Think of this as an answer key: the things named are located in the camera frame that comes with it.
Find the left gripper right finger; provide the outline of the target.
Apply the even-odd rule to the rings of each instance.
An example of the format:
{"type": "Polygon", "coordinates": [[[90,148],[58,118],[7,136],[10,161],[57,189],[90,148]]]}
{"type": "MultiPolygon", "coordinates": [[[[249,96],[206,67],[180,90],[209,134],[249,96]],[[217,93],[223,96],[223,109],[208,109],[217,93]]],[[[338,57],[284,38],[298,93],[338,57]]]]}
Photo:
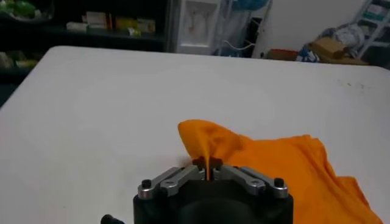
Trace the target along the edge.
{"type": "Polygon", "coordinates": [[[210,190],[219,196],[259,197],[270,195],[288,198],[288,186],[282,178],[271,178],[247,166],[224,164],[221,159],[210,159],[210,190]]]}

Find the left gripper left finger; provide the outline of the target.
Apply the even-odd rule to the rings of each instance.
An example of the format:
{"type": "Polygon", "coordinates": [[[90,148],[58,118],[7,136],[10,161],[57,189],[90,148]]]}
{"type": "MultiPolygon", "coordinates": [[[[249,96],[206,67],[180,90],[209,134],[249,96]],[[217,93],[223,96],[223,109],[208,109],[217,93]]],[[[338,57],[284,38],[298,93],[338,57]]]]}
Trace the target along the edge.
{"type": "Polygon", "coordinates": [[[200,157],[186,167],[169,168],[153,179],[143,180],[138,186],[137,196],[140,200],[153,200],[160,194],[175,196],[188,181],[206,179],[205,165],[204,157],[200,157]]]}

